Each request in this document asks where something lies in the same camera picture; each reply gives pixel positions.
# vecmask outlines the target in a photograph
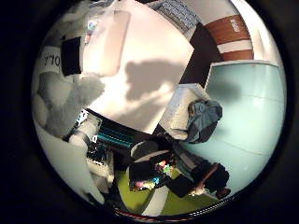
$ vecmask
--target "wooden panel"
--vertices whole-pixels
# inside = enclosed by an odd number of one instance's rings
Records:
[[[244,49],[244,50],[225,52],[222,54],[222,58],[224,61],[252,60],[253,59],[253,50],[252,49]]]
[[[190,43],[194,52],[179,83],[199,83],[205,86],[210,65],[222,62],[223,59],[211,34],[201,24],[197,24]]]
[[[225,17],[206,25],[217,45],[236,40],[250,39],[247,27],[240,15]]]

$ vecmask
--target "gray cloth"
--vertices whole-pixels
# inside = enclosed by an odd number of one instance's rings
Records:
[[[186,142],[205,142],[214,132],[218,120],[222,117],[222,108],[217,101],[196,101],[192,103],[192,113],[187,123]]]

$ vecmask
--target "sticker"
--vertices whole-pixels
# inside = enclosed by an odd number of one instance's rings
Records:
[[[46,46],[40,57],[39,74],[53,72],[59,74],[61,66],[61,49]]]
[[[232,24],[233,29],[234,29],[235,32],[240,32],[240,28],[239,28],[239,26],[238,26],[238,24],[237,24],[237,22],[236,22],[235,19],[231,20],[231,24]]]

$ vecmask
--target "black object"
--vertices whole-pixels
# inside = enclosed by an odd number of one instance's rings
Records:
[[[62,45],[62,69],[65,76],[80,74],[80,37],[68,39]]]
[[[179,198],[184,197],[195,187],[194,183],[184,175],[179,175],[177,178],[168,182],[166,186],[179,196]]]

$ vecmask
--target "bag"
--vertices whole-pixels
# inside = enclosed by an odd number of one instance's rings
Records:
[[[170,152],[151,157],[148,161],[134,162],[129,166],[130,191],[158,189],[171,181],[174,162]]]
[[[206,142],[222,117],[221,105],[217,101],[196,100],[189,104],[188,112],[188,137],[184,141],[194,144]]]

